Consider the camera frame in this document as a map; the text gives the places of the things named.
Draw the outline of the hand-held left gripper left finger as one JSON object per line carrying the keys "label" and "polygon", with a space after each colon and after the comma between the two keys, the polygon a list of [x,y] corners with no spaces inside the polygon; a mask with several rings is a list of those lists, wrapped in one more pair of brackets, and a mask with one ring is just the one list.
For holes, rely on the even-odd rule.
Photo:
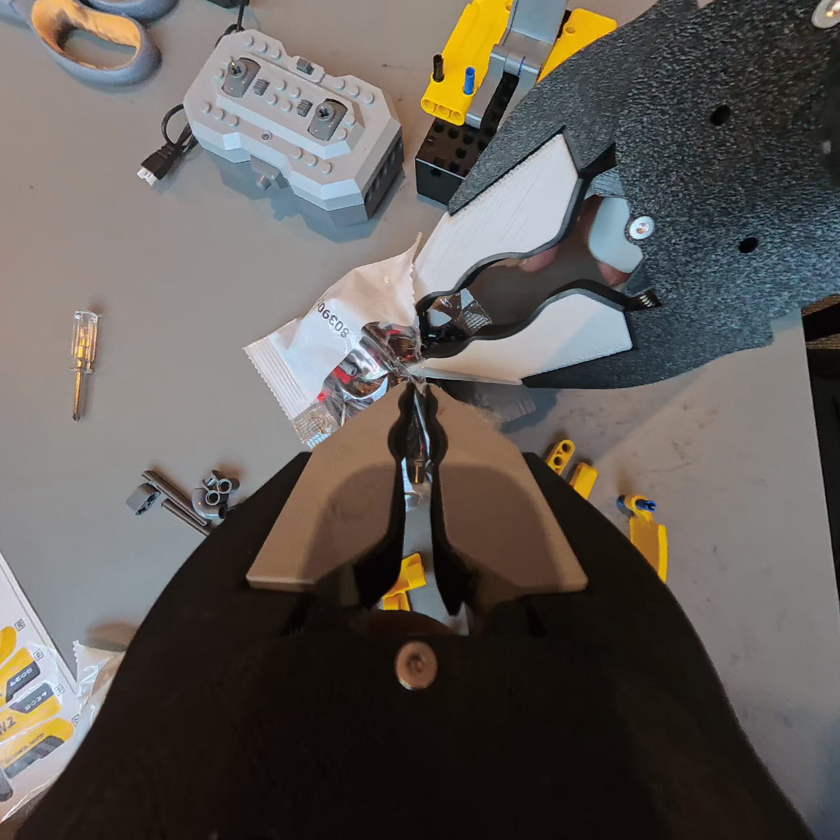
{"label": "hand-held left gripper left finger", "polygon": [[252,587],[335,590],[364,608],[391,590],[403,561],[403,461],[416,393],[392,388],[312,450],[247,572]]}

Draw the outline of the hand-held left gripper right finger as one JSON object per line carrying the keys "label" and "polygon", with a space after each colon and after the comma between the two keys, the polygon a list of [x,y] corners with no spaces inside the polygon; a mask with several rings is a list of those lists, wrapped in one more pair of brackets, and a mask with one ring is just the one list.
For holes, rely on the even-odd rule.
{"label": "hand-held left gripper right finger", "polygon": [[584,591],[587,575],[522,452],[435,385],[425,422],[434,574],[447,612],[487,615],[525,595]]}

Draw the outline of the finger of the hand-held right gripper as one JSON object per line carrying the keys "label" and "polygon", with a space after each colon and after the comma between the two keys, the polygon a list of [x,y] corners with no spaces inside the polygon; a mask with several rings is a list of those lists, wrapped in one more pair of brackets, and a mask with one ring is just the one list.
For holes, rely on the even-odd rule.
{"label": "finger of the hand-held right gripper", "polygon": [[416,310],[466,287],[490,265],[557,245],[575,225],[592,178],[579,169],[562,130],[446,213],[415,258]]}
{"label": "finger of the hand-held right gripper", "polygon": [[633,348],[627,314],[638,301],[601,283],[558,289],[517,322],[491,323],[462,340],[433,341],[420,375],[520,385],[525,379]]}

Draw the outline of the clear bag of black pins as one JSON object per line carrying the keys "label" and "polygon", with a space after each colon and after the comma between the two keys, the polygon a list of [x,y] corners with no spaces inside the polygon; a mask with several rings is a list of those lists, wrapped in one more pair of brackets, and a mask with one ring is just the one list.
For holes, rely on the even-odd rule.
{"label": "clear bag of black pins", "polygon": [[421,321],[414,305],[415,255],[354,268],[323,292],[308,312],[245,352],[308,450],[399,385],[414,391],[400,468],[406,498],[431,478],[424,420],[427,385]]}

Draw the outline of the grey desk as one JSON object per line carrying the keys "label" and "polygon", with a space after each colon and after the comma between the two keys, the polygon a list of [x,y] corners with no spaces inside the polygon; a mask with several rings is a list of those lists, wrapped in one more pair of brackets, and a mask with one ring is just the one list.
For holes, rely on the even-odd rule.
{"label": "grey desk", "polygon": [[[301,450],[243,348],[347,270],[428,235],[413,157],[433,54],[464,2],[253,2],[248,21],[331,72],[391,94],[405,174],[376,219],[333,229],[201,150],[153,188],[137,176],[235,14],[179,2],[152,27],[148,83],[90,87],[2,21],[2,554],[71,669],[97,624],[140,624],[199,536],[125,506],[141,472],[184,489],[240,469],[249,494]],[[74,312],[100,316],[72,420]],[[744,728],[820,838],[838,838],[838,607],[800,313],[773,342],[621,391],[533,394],[503,431],[543,452],[571,438],[591,499],[653,497],[668,584]]]}

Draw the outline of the person's right hand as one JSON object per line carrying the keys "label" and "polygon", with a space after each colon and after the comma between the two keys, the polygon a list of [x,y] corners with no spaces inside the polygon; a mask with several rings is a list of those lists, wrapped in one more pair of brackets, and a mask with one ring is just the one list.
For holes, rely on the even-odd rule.
{"label": "person's right hand", "polygon": [[534,274],[540,272],[541,270],[545,270],[564,254],[567,250],[566,245],[567,243],[558,243],[557,245],[553,245],[536,255],[523,258],[518,262],[518,267],[520,270],[528,274]]}

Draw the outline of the dark grey axle rod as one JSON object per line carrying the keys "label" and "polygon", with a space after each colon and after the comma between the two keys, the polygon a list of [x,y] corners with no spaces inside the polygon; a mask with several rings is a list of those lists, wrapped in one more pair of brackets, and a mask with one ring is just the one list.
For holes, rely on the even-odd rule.
{"label": "dark grey axle rod", "polygon": [[198,521],[194,518],[194,516],[184,512],[183,509],[179,508],[173,500],[166,498],[161,503],[161,509],[166,510],[171,513],[175,518],[179,521],[186,524],[188,527],[201,533],[203,536],[207,536],[211,529],[209,525],[207,525],[204,521]]}
{"label": "dark grey axle rod", "polygon": [[196,512],[193,509],[191,499],[187,497],[187,495],[183,491],[181,491],[180,488],[178,488],[167,478],[165,478],[161,473],[152,469],[147,469],[143,471],[141,475],[147,482],[151,483],[160,490],[164,499],[169,498],[173,500],[179,508],[184,510],[184,512],[194,516],[196,520],[204,521],[207,525],[209,525],[206,519],[196,514]]}

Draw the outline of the yellow curved panel, blue pin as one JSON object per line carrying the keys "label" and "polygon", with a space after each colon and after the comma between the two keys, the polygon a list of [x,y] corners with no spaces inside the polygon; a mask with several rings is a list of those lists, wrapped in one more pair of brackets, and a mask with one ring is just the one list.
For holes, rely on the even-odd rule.
{"label": "yellow curved panel, blue pin", "polygon": [[635,549],[666,583],[669,570],[669,545],[666,527],[656,521],[657,502],[639,495],[621,495],[617,505],[628,517],[629,538]]}

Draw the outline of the partly built brick robot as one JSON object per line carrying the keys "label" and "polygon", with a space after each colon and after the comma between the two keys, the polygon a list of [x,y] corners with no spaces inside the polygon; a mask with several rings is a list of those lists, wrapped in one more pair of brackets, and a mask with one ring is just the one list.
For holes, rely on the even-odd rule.
{"label": "partly built brick robot", "polygon": [[433,123],[415,156],[418,195],[448,205],[520,100],[616,27],[565,1],[470,2],[433,58],[422,98]]}

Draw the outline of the grey battery box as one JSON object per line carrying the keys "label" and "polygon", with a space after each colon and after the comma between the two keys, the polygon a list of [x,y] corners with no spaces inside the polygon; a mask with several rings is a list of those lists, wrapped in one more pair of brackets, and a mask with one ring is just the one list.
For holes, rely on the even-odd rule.
{"label": "grey battery box", "polygon": [[255,29],[223,36],[184,97],[207,152],[288,186],[336,226],[373,217],[402,171],[403,131],[382,89],[334,76]]}

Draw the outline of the yellow and black sticker sheet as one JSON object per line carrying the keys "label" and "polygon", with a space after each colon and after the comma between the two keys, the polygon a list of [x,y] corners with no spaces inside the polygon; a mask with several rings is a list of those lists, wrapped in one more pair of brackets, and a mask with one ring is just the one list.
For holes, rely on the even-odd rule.
{"label": "yellow and black sticker sheet", "polygon": [[42,792],[79,743],[77,682],[1,559],[1,817]]}

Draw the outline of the grey and yellow scissors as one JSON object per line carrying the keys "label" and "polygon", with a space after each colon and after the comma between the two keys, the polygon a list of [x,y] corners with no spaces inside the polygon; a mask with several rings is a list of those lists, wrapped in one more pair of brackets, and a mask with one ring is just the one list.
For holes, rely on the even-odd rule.
{"label": "grey and yellow scissors", "polygon": [[[161,52],[146,25],[168,15],[176,1],[2,1],[2,17],[26,25],[64,71],[92,84],[125,87],[150,78]],[[131,49],[117,66],[71,56],[67,38],[76,32]]]}

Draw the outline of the small clear-handled screwdriver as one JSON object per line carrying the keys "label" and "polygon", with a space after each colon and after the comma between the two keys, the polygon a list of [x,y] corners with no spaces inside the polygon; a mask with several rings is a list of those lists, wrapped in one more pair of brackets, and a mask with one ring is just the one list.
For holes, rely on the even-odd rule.
{"label": "small clear-handled screwdriver", "polygon": [[87,379],[95,369],[99,321],[100,316],[93,311],[79,310],[73,313],[70,353],[71,369],[75,375],[72,420],[76,423],[83,417],[88,386]]}

